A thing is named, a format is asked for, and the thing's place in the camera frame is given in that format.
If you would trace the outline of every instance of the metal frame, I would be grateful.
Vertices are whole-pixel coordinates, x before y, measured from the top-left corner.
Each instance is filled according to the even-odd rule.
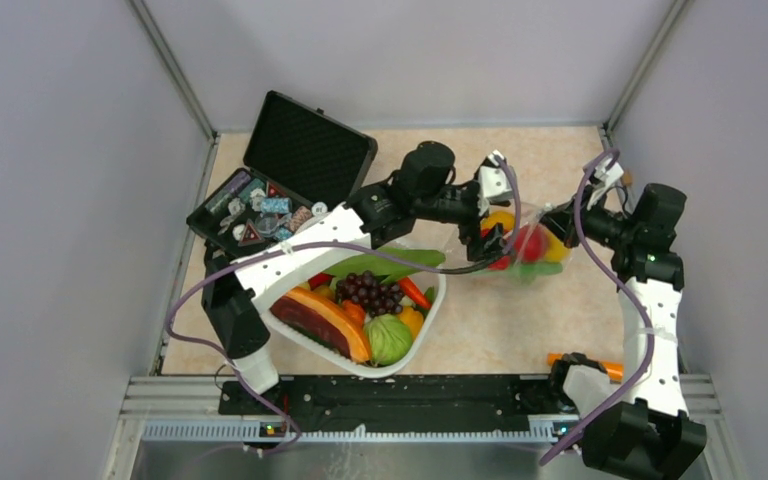
[[[213,128],[180,64],[164,38],[157,22],[152,16],[145,0],[125,0],[134,12],[140,26],[154,48],[170,81],[179,93],[187,110],[198,124],[202,133],[211,140],[210,150],[205,161],[205,168],[199,180],[199,188],[194,207],[203,198],[207,190],[210,173],[219,145],[219,134]],[[691,0],[674,0],[667,15],[655,32],[646,52],[634,73],[626,83],[622,94],[611,111],[610,116],[599,128],[599,136],[605,148],[614,146],[613,133],[636,97],[647,74],[657,63],[660,52],[675,30],[676,25],[689,7]],[[189,255],[194,243],[194,235],[188,232],[184,240],[182,253],[178,261],[175,278],[170,287],[169,305],[181,293],[183,277],[189,262]],[[166,335],[163,334],[158,347],[151,374],[160,371],[165,354]],[[155,440],[178,441],[228,441],[245,442],[255,440],[257,431],[251,427],[253,422],[273,421],[277,417],[223,417],[218,414],[219,391],[212,376],[188,377],[135,377],[131,379],[119,421],[108,453],[108,462],[104,477],[107,480],[126,480],[131,478],[137,461],[140,442]],[[709,433],[709,443],[704,451],[709,477],[712,480],[745,480],[743,466],[728,426],[725,423],[713,383],[708,375],[682,375],[682,391],[687,401],[690,416],[703,422]],[[569,422],[575,418],[568,415],[534,417],[534,427],[529,432],[506,434],[373,434],[365,431],[328,434],[305,434],[305,442],[440,442],[447,440],[505,443],[544,443],[554,441],[553,422]]]

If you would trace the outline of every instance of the beige table surface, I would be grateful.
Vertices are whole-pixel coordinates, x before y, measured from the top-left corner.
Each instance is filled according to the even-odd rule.
[[[602,146],[595,127],[374,130],[379,152],[367,176],[379,181],[398,168],[404,155],[423,140],[448,145],[457,156],[459,177],[472,175],[497,149],[516,169],[522,199],[538,205],[567,201],[581,178],[581,166]],[[208,192],[242,164],[248,134],[221,138]],[[442,247],[451,230],[417,226],[412,238]],[[607,250],[595,246],[605,261]],[[204,278],[203,242],[193,247],[184,290]],[[404,374],[539,373],[548,371],[548,352],[584,352],[591,358],[622,363],[622,317],[613,284],[587,258],[574,251],[561,275],[527,288],[498,288],[480,277],[448,279],[448,293],[425,344]],[[175,330],[216,341],[197,295],[183,306]],[[345,373],[330,362],[273,334],[269,349],[279,373]],[[212,350],[172,340],[164,374],[213,374],[222,364]]]

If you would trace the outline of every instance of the white wall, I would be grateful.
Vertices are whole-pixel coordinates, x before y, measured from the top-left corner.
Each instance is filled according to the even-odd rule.
[[[671,0],[148,0],[217,129],[270,89],[355,126],[604,121]]]
[[[688,194],[683,341],[768,478],[768,2],[695,2],[617,139],[638,182]]]
[[[0,1],[0,479],[90,479],[205,140],[125,2]]]

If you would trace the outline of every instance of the cabbage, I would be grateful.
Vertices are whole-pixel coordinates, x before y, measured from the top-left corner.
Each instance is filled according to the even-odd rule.
[[[372,363],[392,365],[401,360],[413,345],[410,328],[395,315],[375,317],[363,327],[372,348]]]

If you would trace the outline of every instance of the papaya slice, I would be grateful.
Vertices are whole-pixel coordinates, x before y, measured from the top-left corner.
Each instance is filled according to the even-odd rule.
[[[363,329],[331,300],[294,288],[269,309],[278,320],[336,348],[357,363],[368,362],[371,349]]]

